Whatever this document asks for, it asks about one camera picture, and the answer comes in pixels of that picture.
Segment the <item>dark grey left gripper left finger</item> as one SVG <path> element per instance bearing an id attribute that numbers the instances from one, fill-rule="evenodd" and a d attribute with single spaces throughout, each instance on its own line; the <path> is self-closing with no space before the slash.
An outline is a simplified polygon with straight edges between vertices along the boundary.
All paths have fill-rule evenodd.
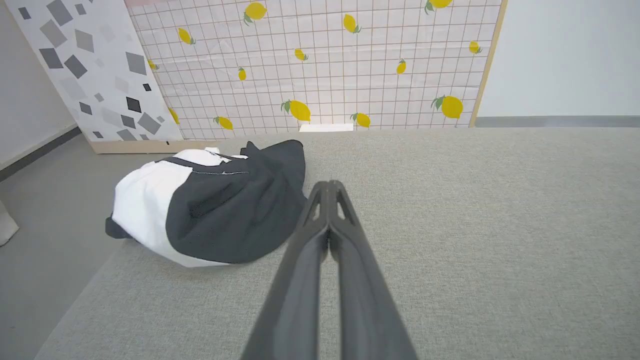
<path id="1" fill-rule="evenodd" d="M 243 360 L 317 360 L 322 262 L 328 251 L 326 190 L 311 189 L 248 337 Z"/>

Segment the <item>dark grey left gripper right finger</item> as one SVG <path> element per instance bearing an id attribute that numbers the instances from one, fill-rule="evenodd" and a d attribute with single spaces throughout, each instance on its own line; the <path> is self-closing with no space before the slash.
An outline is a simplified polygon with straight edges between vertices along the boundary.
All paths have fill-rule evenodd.
<path id="1" fill-rule="evenodd" d="M 345 186 L 328 184 L 329 249 L 338 264 L 343 360 L 416 360 L 418 354 Z"/>

